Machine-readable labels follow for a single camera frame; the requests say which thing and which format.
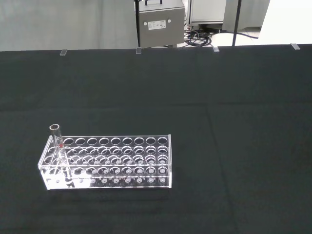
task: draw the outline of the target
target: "test tube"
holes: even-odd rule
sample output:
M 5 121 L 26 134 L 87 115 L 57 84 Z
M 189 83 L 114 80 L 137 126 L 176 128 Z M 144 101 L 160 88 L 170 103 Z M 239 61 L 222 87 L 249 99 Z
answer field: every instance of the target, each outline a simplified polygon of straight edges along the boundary
M 65 176 L 65 182 L 68 187 L 74 187 L 72 175 L 69 168 L 67 154 L 64 148 L 64 142 L 62 134 L 60 131 L 60 126 L 58 124 L 52 124 L 50 127 L 50 132 L 53 137 L 54 146 L 56 149 L 56 154 L 62 168 L 62 173 Z

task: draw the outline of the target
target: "label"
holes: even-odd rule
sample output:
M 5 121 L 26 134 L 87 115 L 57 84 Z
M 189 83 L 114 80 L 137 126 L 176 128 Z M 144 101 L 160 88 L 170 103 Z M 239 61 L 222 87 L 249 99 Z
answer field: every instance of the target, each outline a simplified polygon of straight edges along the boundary
M 155 30 L 161 28 L 166 28 L 165 20 L 148 22 L 148 30 Z

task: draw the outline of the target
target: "black table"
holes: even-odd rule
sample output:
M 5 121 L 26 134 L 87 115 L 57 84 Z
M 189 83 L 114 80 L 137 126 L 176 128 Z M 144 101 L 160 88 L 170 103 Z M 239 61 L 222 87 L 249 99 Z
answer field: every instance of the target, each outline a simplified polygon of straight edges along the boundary
M 312 233 L 312 46 L 0 53 L 0 233 Z M 47 191 L 64 135 L 172 134 L 173 187 Z

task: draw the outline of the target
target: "clear acrylic rack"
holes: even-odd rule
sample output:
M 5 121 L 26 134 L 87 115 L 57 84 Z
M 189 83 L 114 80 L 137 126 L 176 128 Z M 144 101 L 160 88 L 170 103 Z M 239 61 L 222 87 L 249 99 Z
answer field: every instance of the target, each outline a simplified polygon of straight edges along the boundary
M 48 190 L 171 188 L 171 135 L 61 136 L 57 124 L 50 130 L 38 163 Z

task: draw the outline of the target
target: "white cabinet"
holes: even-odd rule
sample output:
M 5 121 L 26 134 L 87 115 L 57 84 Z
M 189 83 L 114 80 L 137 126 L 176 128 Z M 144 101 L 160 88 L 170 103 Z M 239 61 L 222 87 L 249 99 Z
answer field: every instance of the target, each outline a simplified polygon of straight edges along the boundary
M 226 0 L 189 0 L 187 24 L 223 23 Z

